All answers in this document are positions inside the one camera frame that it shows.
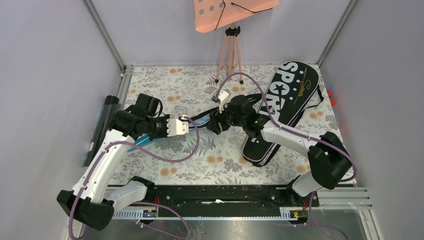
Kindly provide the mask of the blue racket bag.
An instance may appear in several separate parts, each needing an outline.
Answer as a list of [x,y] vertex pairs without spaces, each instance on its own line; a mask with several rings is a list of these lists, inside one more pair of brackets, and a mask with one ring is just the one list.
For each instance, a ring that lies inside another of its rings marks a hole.
[[198,129],[205,128],[211,121],[210,114],[219,112],[219,110],[220,108],[217,106],[201,112],[200,114],[190,118],[192,122],[188,121],[186,115],[181,115],[180,118],[163,116],[164,123],[157,123],[154,125],[155,127],[160,127],[157,135],[144,134],[138,137],[134,144],[137,147],[143,147],[158,139],[185,135],[190,131],[195,131],[195,127]]

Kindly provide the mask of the black sport racket bag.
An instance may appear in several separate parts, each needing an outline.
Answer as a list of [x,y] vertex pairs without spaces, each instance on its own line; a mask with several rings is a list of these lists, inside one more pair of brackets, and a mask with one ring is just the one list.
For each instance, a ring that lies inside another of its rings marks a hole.
[[[306,109],[317,107],[324,100],[318,71],[296,60],[281,64],[268,85],[266,100],[273,119],[294,128]],[[280,145],[267,142],[261,136],[248,137],[241,154],[255,167],[263,167],[279,148]]]

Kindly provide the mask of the black shuttlecock tube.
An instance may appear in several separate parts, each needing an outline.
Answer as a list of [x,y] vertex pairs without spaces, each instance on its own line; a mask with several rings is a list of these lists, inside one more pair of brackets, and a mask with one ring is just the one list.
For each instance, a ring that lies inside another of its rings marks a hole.
[[117,111],[119,105],[119,98],[114,95],[107,95],[105,97],[100,115],[97,121],[97,125],[91,140],[89,150],[86,156],[86,159],[83,163],[83,168],[86,169],[94,159],[98,149],[102,145],[103,139],[105,137],[106,131],[108,129],[108,124],[112,119],[112,116]]

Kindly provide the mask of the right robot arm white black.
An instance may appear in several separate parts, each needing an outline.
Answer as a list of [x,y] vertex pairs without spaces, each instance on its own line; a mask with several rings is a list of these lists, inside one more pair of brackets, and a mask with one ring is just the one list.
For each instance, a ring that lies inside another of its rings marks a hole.
[[218,109],[211,113],[207,128],[217,135],[230,127],[241,127],[250,138],[289,148],[309,161],[310,171],[296,177],[287,191],[287,201],[301,205],[307,195],[321,188],[334,189],[354,165],[341,141],[332,132],[320,136],[306,135],[303,131],[279,124],[268,115],[257,113],[245,95],[230,98],[215,96]]

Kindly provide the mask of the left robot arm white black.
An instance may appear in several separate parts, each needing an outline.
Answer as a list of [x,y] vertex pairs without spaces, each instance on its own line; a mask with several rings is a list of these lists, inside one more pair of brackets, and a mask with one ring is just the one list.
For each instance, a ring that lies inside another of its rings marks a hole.
[[154,202],[155,184],[139,176],[112,192],[107,192],[107,187],[122,157],[130,148],[137,148],[139,137],[154,140],[189,133],[190,118],[161,115],[157,112],[161,106],[159,99],[140,94],[135,104],[113,115],[86,172],[71,190],[61,190],[56,198],[71,223],[76,220],[101,231],[123,208],[135,202],[144,206]]

